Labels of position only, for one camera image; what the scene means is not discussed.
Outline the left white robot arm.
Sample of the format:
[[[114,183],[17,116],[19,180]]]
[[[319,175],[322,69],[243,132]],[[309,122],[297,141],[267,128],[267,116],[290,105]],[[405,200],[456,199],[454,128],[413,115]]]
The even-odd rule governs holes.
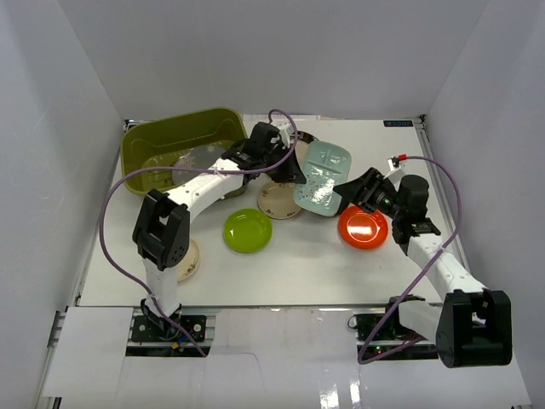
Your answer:
[[[250,137],[235,142],[190,181],[165,193],[153,189],[146,194],[132,239],[151,292],[141,301],[142,312],[160,339],[170,340],[180,330],[175,315],[181,309],[176,266],[189,250],[194,219],[261,174],[279,183],[304,183],[295,155],[297,141],[298,130],[292,124],[259,122]]]

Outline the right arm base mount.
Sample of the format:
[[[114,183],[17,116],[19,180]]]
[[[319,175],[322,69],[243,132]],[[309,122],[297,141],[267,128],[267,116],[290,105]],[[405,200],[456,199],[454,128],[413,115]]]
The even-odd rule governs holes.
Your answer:
[[[357,350],[360,350],[365,339],[380,321],[379,314],[354,314],[347,320],[347,327],[354,331],[357,339]],[[373,338],[370,346],[363,354],[363,360],[370,360],[382,356],[386,352],[404,345],[420,337],[416,332],[394,324],[389,320]],[[382,360],[437,360],[439,358],[435,346],[429,341],[421,341],[396,354],[389,355]]]

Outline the light blue rectangular dish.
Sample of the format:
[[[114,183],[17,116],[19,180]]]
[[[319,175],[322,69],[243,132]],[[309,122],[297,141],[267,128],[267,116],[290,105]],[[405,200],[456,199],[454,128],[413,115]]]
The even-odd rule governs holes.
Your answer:
[[[341,196],[333,188],[347,182],[351,164],[352,156],[343,147],[311,142],[300,166],[306,182],[295,185],[295,203],[317,215],[334,216],[341,206]]]

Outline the grey deer pattern plate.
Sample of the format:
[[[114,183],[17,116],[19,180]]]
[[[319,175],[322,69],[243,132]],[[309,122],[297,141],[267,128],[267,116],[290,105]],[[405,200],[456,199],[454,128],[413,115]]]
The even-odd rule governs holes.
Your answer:
[[[225,148],[217,144],[193,147],[176,160],[174,167],[208,169],[225,151]],[[171,172],[172,182],[175,186],[180,186],[190,181],[197,174],[197,172],[192,171],[173,170]]]

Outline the dark-rimmed beige plate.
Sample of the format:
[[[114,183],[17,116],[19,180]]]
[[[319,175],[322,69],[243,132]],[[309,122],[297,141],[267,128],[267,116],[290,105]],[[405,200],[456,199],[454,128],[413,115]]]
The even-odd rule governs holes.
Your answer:
[[[317,138],[314,135],[302,130],[298,131],[298,139],[295,144],[295,155],[299,165],[304,163],[310,144],[316,140]]]

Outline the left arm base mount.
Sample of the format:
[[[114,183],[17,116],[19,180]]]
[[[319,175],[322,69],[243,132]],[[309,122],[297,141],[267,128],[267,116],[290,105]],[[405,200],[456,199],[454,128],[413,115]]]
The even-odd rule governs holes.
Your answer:
[[[210,346],[205,346],[207,317],[205,315],[176,315],[177,321],[194,339],[205,354]],[[160,330],[144,315],[136,315],[125,355],[148,358],[203,358],[187,336],[175,327]]]

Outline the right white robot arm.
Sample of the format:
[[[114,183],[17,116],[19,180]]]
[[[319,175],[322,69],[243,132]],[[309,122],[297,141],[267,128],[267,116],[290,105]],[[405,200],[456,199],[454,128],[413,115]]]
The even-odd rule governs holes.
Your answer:
[[[427,217],[428,189],[416,175],[404,175],[394,186],[375,168],[333,189],[361,210],[391,219],[394,242],[422,270],[414,281],[428,279],[442,302],[433,306],[406,289],[378,325],[397,340],[414,331],[435,345],[448,368],[506,366],[513,357],[510,299],[488,289],[447,251],[449,241]]]

